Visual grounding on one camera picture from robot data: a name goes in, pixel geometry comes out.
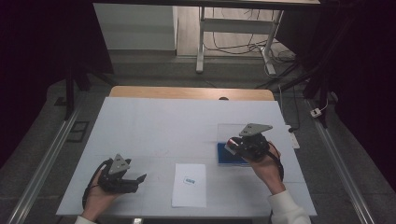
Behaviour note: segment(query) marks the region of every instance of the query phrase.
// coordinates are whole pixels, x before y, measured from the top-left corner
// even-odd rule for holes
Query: wall
[[[94,4],[107,49],[175,50],[177,7]]]

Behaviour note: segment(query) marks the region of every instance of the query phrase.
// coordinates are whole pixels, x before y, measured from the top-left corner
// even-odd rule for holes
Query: sleeve
[[[288,190],[268,198],[273,209],[272,222],[274,224],[310,224],[308,214],[298,206]]]
[[[89,221],[88,219],[78,216],[75,224],[95,224],[94,222]]]

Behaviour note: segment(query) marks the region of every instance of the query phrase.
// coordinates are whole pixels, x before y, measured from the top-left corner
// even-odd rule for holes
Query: metal bracket
[[[128,162],[126,162],[126,160],[120,154],[117,154],[108,173],[110,175],[114,175],[116,173],[126,171],[129,168],[131,168],[131,166],[129,166]]]
[[[257,133],[262,133],[273,128],[272,125],[265,125],[265,124],[255,124],[249,123],[242,132],[239,133],[239,136],[252,136]]]

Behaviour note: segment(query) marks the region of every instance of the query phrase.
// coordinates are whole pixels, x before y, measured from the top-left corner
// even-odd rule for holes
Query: human hand
[[[113,201],[121,196],[119,193],[105,192],[99,185],[98,179],[102,171],[99,171],[92,181],[90,193],[85,203],[82,217],[94,222],[105,210],[113,203]]]
[[[280,158],[280,152],[269,142],[269,151],[277,158]],[[276,162],[269,156],[265,156],[261,161],[250,161],[245,159],[253,168],[254,173],[261,179],[272,194],[278,194],[286,190],[279,175],[279,169]]]

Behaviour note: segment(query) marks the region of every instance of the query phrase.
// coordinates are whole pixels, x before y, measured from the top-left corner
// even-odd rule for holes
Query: sheet of paper
[[[172,207],[206,207],[204,164],[176,164]]]

